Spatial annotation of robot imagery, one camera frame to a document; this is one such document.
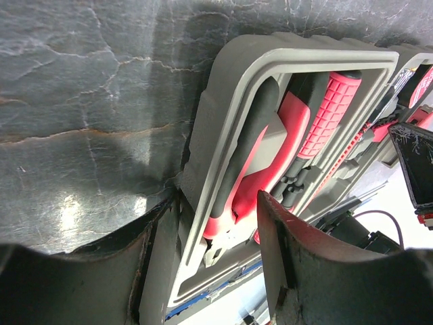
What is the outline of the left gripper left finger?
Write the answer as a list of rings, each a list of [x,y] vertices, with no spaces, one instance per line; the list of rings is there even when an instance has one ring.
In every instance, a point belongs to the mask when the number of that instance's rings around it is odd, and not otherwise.
[[[179,197],[78,247],[48,255],[1,245],[2,324],[163,324]]]

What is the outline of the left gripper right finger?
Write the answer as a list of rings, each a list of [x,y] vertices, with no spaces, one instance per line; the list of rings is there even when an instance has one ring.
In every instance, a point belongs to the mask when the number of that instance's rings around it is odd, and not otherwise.
[[[391,255],[345,243],[257,195],[272,324],[431,324],[432,251]]]

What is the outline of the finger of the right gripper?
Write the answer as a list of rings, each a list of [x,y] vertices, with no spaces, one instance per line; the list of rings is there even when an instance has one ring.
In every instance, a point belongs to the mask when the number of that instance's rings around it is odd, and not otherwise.
[[[415,215],[432,229],[432,132],[409,123],[397,123],[388,134],[398,160]]]

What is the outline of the grey plastic tool case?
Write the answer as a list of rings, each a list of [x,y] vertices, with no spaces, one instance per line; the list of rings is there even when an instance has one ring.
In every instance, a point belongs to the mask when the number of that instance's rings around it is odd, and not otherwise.
[[[399,159],[420,215],[432,212],[432,133],[381,101],[432,63],[432,48],[376,47],[286,32],[218,53],[198,104],[179,190],[152,213],[140,324],[262,265],[278,324],[431,324],[432,251],[336,235],[340,203],[377,159]]]

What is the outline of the clear voltage tester screwdriver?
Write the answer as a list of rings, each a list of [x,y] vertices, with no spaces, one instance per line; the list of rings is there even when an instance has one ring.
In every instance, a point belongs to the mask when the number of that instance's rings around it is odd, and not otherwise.
[[[396,77],[393,87],[395,93],[399,93],[407,84],[410,78],[415,74],[417,68],[404,68]]]

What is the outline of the red flathead screwdriver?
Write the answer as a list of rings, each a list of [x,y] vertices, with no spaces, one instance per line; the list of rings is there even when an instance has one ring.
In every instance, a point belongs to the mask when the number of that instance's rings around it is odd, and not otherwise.
[[[296,156],[271,190],[288,210],[304,192],[304,181],[311,170],[306,164],[326,145],[346,113],[362,80],[360,70],[297,74],[289,82],[287,94],[294,95],[309,109],[309,121],[296,146]]]

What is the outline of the red black pliers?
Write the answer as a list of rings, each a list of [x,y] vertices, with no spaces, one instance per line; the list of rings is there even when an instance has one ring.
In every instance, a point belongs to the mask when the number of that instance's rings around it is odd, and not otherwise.
[[[278,93],[270,77],[254,97],[204,230],[206,267],[229,249],[231,237],[239,243],[251,236],[257,192],[272,190],[296,155],[309,109],[291,93],[282,100]]]

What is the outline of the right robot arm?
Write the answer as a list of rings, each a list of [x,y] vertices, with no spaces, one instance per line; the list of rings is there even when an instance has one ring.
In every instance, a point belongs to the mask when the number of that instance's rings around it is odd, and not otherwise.
[[[424,227],[432,230],[432,132],[409,123],[397,123],[388,129],[388,134],[398,160],[414,215]],[[322,217],[316,228],[343,242],[362,249],[391,254],[404,249],[401,226],[394,216],[386,211],[365,211],[363,214],[383,214],[396,226],[398,241],[376,231],[370,232],[357,220],[361,214],[353,215],[348,208],[341,213]]]

